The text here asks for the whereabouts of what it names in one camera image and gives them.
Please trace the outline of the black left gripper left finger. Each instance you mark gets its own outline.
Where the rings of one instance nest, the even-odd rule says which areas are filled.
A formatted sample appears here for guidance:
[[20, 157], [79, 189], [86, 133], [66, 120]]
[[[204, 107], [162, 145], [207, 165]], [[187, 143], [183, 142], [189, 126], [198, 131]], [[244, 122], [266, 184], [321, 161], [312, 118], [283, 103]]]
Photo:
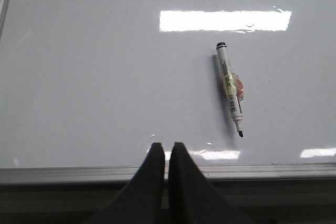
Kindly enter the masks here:
[[161, 211], [164, 168], [162, 145], [153, 143], [133, 178], [86, 223], [157, 223]]

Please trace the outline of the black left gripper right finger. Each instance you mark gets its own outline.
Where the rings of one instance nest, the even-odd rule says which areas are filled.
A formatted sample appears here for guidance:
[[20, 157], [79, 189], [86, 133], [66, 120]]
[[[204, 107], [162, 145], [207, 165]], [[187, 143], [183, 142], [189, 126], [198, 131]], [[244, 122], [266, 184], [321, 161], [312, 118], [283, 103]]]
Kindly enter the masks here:
[[170, 156], [168, 195], [173, 223], [252, 223], [216, 191], [181, 142]]

